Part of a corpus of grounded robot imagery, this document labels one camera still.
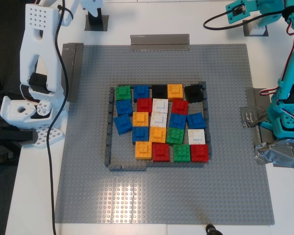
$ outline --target gray baseplate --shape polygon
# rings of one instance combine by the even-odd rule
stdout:
[[[110,87],[200,81],[207,83],[209,164],[146,171],[105,167]],[[85,46],[77,102],[69,110],[56,222],[274,224],[266,167],[256,163],[251,130],[241,125],[250,87],[246,45],[189,51]]]
[[[209,114],[208,114],[208,101],[207,101],[207,91],[206,82],[199,82],[202,86],[203,101],[198,103],[189,104],[188,114],[195,114],[202,112],[205,122],[205,139],[209,148],[209,157],[211,159],[211,136],[209,133]],[[131,86],[131,95],[133,97],[133,86]],[[170,151],[170,162],[160,163],[153,162],[152,160],[136,160],[135,159],[135,145],[132,144],[132,132],[127,132],[125,134],[119,135],[117,128],[112,117],[117,117],[117,111],[115,106],[115,89],[110,88],[109,103],[108,103],[108,120],[107,120],[107,137],[106,137],[106,150],[104,155],[104,165],[109,168],[109,170],[146,170],[149,167],[203,167],[204,163],[175,163],[173,161],[173,145],[169,146]],[[151,86],[149,86],[149,97],[151,95]],[[132,100],[132,108],[135,112],[137,110],[137,104]],[[168,108],[168,119],[167,128],[169,127],[169,121],[171,116],[172,102],[169,102]],[[184,130],[184,144],[188,144],[188,126],[185,125]]]

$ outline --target silver duct tape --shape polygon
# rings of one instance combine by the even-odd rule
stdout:
[[[255,147],[255,157],[260,165],[273,163],[278,167],[294,168],[294,140],[262,143]]]

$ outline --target orange lego brick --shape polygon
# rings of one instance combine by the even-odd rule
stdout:
[[[168,84],[168,100],[183,99],[183,85],[182,84]]]
[[[133,112],[133,126],[148,126],[148,112]]]
[[[166,142],[166,132],[167,129],[165,127],[150,127],[150,135],[149,141],[156,143],[165,143]]]
[[[135,158],[137,160],[151,160],[151,142],[137,141],[135,145]]]

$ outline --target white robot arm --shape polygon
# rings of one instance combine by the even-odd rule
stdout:
[[[0,115],[9,124],[23,129],[38,128],[51,124],[63,99],[61,86],[61,64],[55,48],[55,31],[63,9],[55,0],[41,0],[39,4],[25,6],[25,31],[20,51],[21,84],[29,86],[31,96],[40,102],[10,100],[4,97]],[[66,0],[62,26],[69,26],[78,5],[97,16],[102,0]],[[47,74],[35,72],[39,56],[44,62]]]

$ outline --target lego brick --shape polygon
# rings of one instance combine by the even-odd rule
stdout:
[[[207,91],[206,90],[202,91],[202,99],[207,100]]]
[[[148,126],[133,126],[132,142],[148,141]]]
[[[198,81],[207,81],[213,143],[209,165],[173,162],[173,146],[172,162],[136,160],[132,133],[119,136],[113,124],[111,164],[165,166],[125,172],[105,167],[110,87],[160,83],[188,86]],[[246,106],[243,91],[248,87],[252,82],[244,44],[148,52],[133,52],[130,46],[85,46],[78,99],[69,109],[55,204],[57,223],[274,224],[266,166],[255,163],[250,130],[242,128],[237,112],[231,112]],[[200,103],[189,105],[189,114],[198,112],[202,112]],[[81,188],[85,189],[84,196],[67,196],[81,194]],[[248,193],[238,193],[238,189]],[[226,206],[218,210],[219,205]]]
[[[123,165],[122,170],[130,170],[130,171],[141,171],[146,170],[146,164],[140,165]]]
[[[204,112],[204,119],[209,120],[209,114],[207,112]]]
[[[106,145],[108,146],[108,145],[111,145],[111,143],[112,143],[112,136],[111,135],[107,135],[107,137],[106,137]]]
[[[149,125],[148,112],[134,112],[133,126],[148,126],[148,125]]]
[[[112,124],[108,124],[107,125],[107,135],[111,135],[112,134]]]
[[[183,100],[183,85],[182,84],[168,84],[168,100],[174,99]]]
[[[173,145],[173,160],[174,162],[190,162],[191,153],[188,144],[174,144]]]
[[[201,102],[203,94],[200,85],[190,85],[184,87],[185,98],[189,103]]]
[[[152,98],[138,98],[136,107],[137,112],[148,112],[148,115],[151,116]]]
[[[166,113],[151,113],[150,126],[167,127],[167,116]]]
[[[137,141],[135,145],[135,158],[137,160],[151,160],[151,142]]]
[[[108,167],[111,159],[111,146],[106,146],[106,150],[104,152],[104,165]]]
[[[148,86],[134,86],[133,100],[136,103],[137,98],[149,98]]]
[[[108,169],[109,169],[110,171],[120,171],[120,170],[121,170],[121,165],[112,165],[112,164],[110,164],[110,165],[108,166]]]
[[[166,143],[152,144],[152,160],[154,162],[169,162],[169,145]]]
[[[132,102],[130,99],[116,101],[118,116],[123,114],[133,115]]]
[[[109,104],[108,106],[108,113],[113,114],[113,104]]]
[[[131,99],[131,87],[130,86],[118,86],[116,87],[116,100]]]
[[[202,101],[202,107],[204,110],[208,110],[208,101],[207,100]]]
[[[165,143],[166,142],[166,131],[165,127],[150,127],[149,141],[156,143]]]
[[[184,130],[176,128],[168,128],[167,143],[182,144],[184,138]]]
[[[207,143],[211,142],[211,136],[210,136],[209,128],[206,128],[206,130],[205,130],[205,137],[206,137],[206,142]]]
[[[157,113],[168,113],[168,99],[152,99],[152,111]]]
[[[109,94],[109,104],[114,103],[114,88],[110,87],[110,94]]]
[[[203,129],[188,129],[189,144],[205,144],[205,131]]]
[[[151,92],[153,99],[168,99],[167,85],[152,85]]]
[[[188,114],[187,123],[190,129],[205,129],[206,123],[202,113]]]
[[[191,145],[191,161],[207,163],[209,161],[208,145],[206,144]]]
[[[108,114],[108,117],[107,117],[108,124],[111,124],[112,123],[112,120],[113,120],[113,115],[112,114]]]
[[[126,132],[129,132],[132,130],[133,126],[127,114],[115,117],[113,120],[119,135],[125,134]]]
[[[174,99],[171,113],[187,115],[188,101]]]
[[[171,113],[169,127],[184,130],[185,122],[186,122],[186,115]]]
[[[198,82],[198,84],[200,85],[200,87],[205,90],[207,88],[206,82],[205,81],[200,81]]]

